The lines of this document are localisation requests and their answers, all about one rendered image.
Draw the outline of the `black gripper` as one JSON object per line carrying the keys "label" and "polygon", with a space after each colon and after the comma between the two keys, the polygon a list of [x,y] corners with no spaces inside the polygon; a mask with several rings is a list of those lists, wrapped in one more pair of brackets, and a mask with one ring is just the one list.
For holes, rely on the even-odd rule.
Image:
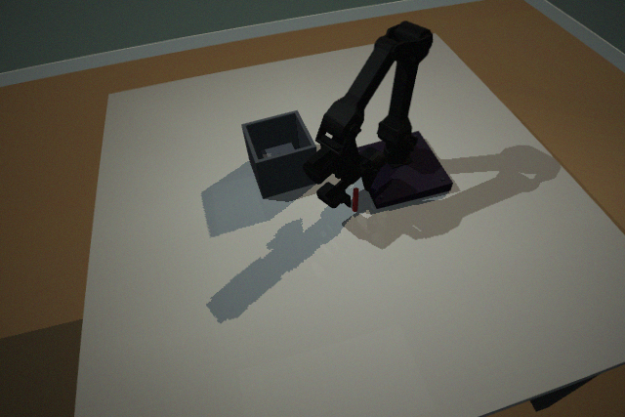
{"label": "black gripper", "polygon": [[351,196],[346,193],[345,189],[362,178],[365,190],[369,191],[380,169],[386,163],[387,158],[384,153],[368,147],[358,154],[355,161],[341,164],[338,168],[341,181],[335,186],[327,182],[316,191],[317,197],[331,208],[336,208],[343,203],[351,208]]}

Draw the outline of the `dark red peg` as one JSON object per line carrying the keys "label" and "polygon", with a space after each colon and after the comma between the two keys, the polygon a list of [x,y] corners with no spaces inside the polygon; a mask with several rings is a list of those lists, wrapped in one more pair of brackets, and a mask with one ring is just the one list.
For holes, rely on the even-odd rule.
{"label": "dark red peg", "polygon": [[358,192],[359,192],[359,189],[354,188],[354,195],[353,195],[353,211],[354,212],[357,211],[357,207],[358,207]]}

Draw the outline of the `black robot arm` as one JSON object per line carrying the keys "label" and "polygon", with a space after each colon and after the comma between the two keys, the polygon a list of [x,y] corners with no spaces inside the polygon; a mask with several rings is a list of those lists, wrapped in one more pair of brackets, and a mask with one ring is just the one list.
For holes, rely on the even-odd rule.
{"label": "black robot arm", "polygon": [[[396,61],[388,116],[379,122],[378,138],[386,142],[384,154],[391,168],[413,162],[410,152],[417,138],[411,135],[408,110],[419,62],[430,52],[433,34],[411,21],[388,28],[378,38],[371,56],[347,94],[335,101],[323,115],[315,141],[321,149],[303,165],[307,176],[320,185],[331,174],[340,179],[338,168],[358,157],[355,138],[361,132],[364,110]],[[325,134],[333,137],[330,139]],[[410,161],[412,160],[412,161]]]}

